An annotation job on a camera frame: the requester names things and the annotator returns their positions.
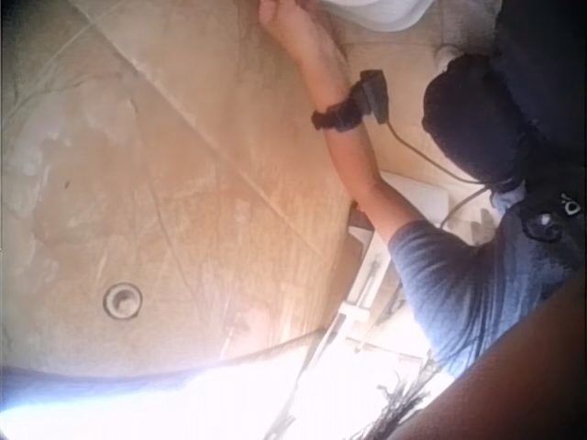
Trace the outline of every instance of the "floor drain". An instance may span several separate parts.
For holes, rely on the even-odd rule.
[[[111,286],[104,295],[104,310],[113,319],[135,318],[142,304],[143,295],[137,286],[129,282]]]

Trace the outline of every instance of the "white bathtub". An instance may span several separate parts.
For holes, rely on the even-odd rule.
[[[393,32],[414,25],[434,0],[326,0],[325,9],[365,28]]]

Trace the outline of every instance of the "wrist strap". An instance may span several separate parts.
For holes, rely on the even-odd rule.
[[[383,71],[362,71],[360,80],[350,89],[349,97],[332,105],[322,114],[314,112],[312,123],[316,130],[335,128],[338,132],[358,126],[365,115],[373,113],[379,124],[389,117],[387,83]]]

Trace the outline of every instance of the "dark shirt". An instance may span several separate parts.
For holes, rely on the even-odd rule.
[[[543,182],[509,207],[482,246],[426,221],[390,243],[415,319],[453,376],[585,267],[584,169]]]

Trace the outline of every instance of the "sneaker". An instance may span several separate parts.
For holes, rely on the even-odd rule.
[[[438,74],[446,72],[451,61],[463,55],[462,50],[451,44],[440,46],[434,54],[434,63]]]

